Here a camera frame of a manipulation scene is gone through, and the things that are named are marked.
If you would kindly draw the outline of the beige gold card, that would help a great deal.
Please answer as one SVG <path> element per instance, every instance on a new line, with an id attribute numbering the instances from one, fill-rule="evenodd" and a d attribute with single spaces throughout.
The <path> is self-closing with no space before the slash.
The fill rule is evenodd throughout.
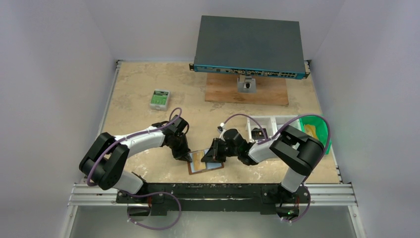
<path id="1" fill-rule="evenodd" d="M 199 150 L 192 153 L 192 172 L 203 171 L 207 168 L 206 163 L 202 162 L 201 159 L 205 155 L 204 150 Z"/>

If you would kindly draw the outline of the brown leather card holder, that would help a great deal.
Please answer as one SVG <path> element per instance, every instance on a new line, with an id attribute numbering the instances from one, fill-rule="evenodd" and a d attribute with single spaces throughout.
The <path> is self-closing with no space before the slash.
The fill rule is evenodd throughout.
<path id="1" fill-rule="evenodd" d="M 207 153 L 208 149 L 197 150 L 190 152 L 189 155 L 192 162 L 188 162 L 188 173 L 189 175 L 209 172 L 213 170 L 223 169 L 224 163 L 208 163 L 201 162 L 201 158 Z"/>

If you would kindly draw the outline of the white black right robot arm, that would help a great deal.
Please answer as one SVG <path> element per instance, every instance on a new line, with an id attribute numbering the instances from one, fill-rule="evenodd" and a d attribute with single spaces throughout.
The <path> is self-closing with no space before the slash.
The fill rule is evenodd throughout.
<path id="1" fill-rule="evenodd" d="M 253 166 L 267 159 L 279 158 L 289 167 L 280 186 L 294 193 L 323 155 L 324 145 L 319 140 L 290 125 L 264 144 L 248 142 L 233 128 L 226 130 L 222 138 L 213 139 L 201 162 L 224 163 L 228 157 L 237 157 L 243 164 Z"/>

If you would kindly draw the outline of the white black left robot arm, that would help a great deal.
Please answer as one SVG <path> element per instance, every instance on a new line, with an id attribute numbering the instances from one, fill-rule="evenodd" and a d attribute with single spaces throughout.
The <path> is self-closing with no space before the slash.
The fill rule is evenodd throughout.
<path id="1" fill-rule="evenodd" d="M 154 123 L 128 135 L 101 133 L 81 160 L 79 170 L 88 177 L 90 186 L 141 194 L 147 182 L 141 176 L 125 171 L 127 159 L 148 149 L 167 146 L 174 159 L 191 162 L 186 138 L 188 129 L 188 122 L 176 115 L 171 121 Z"/>

